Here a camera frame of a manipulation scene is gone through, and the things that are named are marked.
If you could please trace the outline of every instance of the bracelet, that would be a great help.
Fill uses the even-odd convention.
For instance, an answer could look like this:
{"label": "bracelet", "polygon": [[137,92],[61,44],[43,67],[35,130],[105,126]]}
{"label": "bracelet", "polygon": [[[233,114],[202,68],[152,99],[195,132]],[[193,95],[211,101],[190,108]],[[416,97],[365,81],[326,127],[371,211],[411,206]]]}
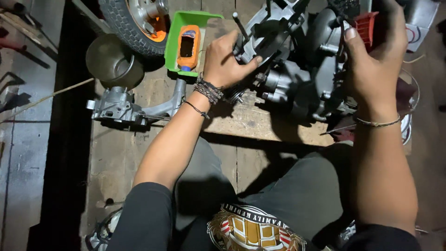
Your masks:
{"label": "bracelet", "polygon": [[213,84],[203,80],[202,72],[194,84],[194,91],[198,91],[206,96],[211,105],[216,104],[223,97],[223,92],[220,88],[216,88]]}
{"label": "bracelet", "polygon": [[183,103],[186,103],[186,104],[192,106],[192,108],[194,108],[195,111],[197,111],[199,114],[201,114],[201,116],[203,116],[203,117],[205,117],[207,119],[210,119],[210,117],[209,117],[209,115],[207,115],[207,113],[198,110],[193,104],[191,104],[191,103],[189,103],[187,101],[183,101]]}
{"label": "bracelet", "polygon": [[401,116],[400,116],[400,114],[398,114],[398,119],[393,121],[393,122],[390,122],[390,123],[368,122],[368,121],[365,121],[365,120],[362,120],[362,119],[358,118],[358,116],[356,116],[356,115],[353,115],[353,120],[356,123],[363,124],[365,126],[370,126],[370,127],[373,127],[373,128],[382,128],[382,127],[392,126],[392,125],[400,122],[401,121]]}

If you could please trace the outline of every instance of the orange plastic bottle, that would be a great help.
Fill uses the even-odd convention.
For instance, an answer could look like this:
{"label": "orange plastic bottle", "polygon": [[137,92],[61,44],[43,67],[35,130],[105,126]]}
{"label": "orange plastic bottle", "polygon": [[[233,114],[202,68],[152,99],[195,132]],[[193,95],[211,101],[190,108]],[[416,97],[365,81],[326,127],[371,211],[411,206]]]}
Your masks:
{"label": "orange plastic bottle", "polygon": [[200,28],[197,25],[181,27],[178,37],[177,63],[182,71],[191,71],[197,66],[200,39]]}

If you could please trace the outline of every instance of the black shirt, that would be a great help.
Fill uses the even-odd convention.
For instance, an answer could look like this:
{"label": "black shirt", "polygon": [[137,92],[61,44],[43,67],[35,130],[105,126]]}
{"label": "black shirt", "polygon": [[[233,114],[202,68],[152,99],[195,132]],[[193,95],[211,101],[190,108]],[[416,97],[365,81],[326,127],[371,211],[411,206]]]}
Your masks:
{"label": "black shirt", "polygon": [[[172,193],[161,184],[146,182],[135,186],[125,200],[124,209],[107,251],[167,250],[173,222],[171,198]],[[268,242],[272,242],[276,245],[270,248],[272,250],[293,250],[291,246],[293,243],[296,246],[303,245],[307,250],[314,249],[307,240],[289,232],[284,223],[279,222],[277,224],[274,216],[265,214],[259,209],[247,207],[244,208],[247,209],[246,212],[257,215],[256,218],[251,214],[249,215],[250,224],[260,225],[260,227],[257,226],[257,229],[266,228],[263,235],[266,232],[270,233],[267,237],[271,238],[258,239],[258,243],[262,243],[263,247]],[[243,241],[240,243],[237,239],[246,238],[246,243],[248,243],[250,237],[243,232],[249,226],[243,225],[242,232],[236,230],[238,222],[242,224],[243,217],[247,217],[245,213],[242,216],[242,213],[243,208],[240,206],[223,205],[222,211],[216,213],[213,219],[197,218],[190,227],[180,249],[194,251],[224,250],[224,247],[231,243],[239,249],[243,248],[243,246],[238,246],[238,244],[245,244],[243,244]],[[231,223],[230,227],[228,222],[231,219],[234,223]],[[342,249],[421,250],[417,240],[410,233],[398,228],[381,225],[365,225],[357,228],[356,234],[349,239]]]}

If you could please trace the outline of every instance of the green plastic tray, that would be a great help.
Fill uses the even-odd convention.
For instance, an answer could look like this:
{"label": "green plastic tray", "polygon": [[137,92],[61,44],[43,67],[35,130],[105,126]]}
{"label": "green plastic tray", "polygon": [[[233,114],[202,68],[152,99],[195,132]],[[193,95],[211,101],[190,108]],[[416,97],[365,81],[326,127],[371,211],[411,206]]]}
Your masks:
{"label": "green plastic tray", "polygon": [[[200,66],[201,51],[204,40],[204,33],[206,30],[207,20],[209,18],[223,18],[222,15],[210,14],[205,11],[177,11],[173,16],[173,21],[170,25],[169,36],[167,37],[166,49],[164,52],[165,67],[169,71],[177,72],[179,75],[197,77],[198,73],[195,70]],[[181,27],[185,25],[198,25],[201,31],[200,54],[198,55],[198,64],[192,71],[182,71],[177,65],[178,53],[178,36],[180,35]]]}

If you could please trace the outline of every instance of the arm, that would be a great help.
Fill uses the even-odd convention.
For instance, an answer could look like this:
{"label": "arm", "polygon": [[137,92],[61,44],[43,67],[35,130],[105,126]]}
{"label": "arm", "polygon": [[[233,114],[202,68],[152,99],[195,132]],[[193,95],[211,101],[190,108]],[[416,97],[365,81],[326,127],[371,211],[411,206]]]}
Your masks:
{"label": "arm", "polygon": [[[407,48],[402,8],[381,0],[387,15],[386,42],[370,53],[355,29],[348,29],[351,72],[348,83],[358,102],[358,117],[388,123],[398,118],[396,81]],[[373,129],[357,125],[353,146],[353,206],[360,223],[391,226],[415,234],[417,192],[401,140],[401,124]]]}
{"label": "arm", "polygon": [[[214,40],[206,50],[204,80],[218,88],[227,88],[253,72],[261,57],[247,65],[239,65],[232,54],[237,31]],[[188,102],[202,112],[209,111],[208,99],[194,91]],[[192,156],[204,117],[190,105],[183,104],[172,120],[148,147],[135,175],[133,186],[143,182],[159,183],[170,190],[187,167]]]}

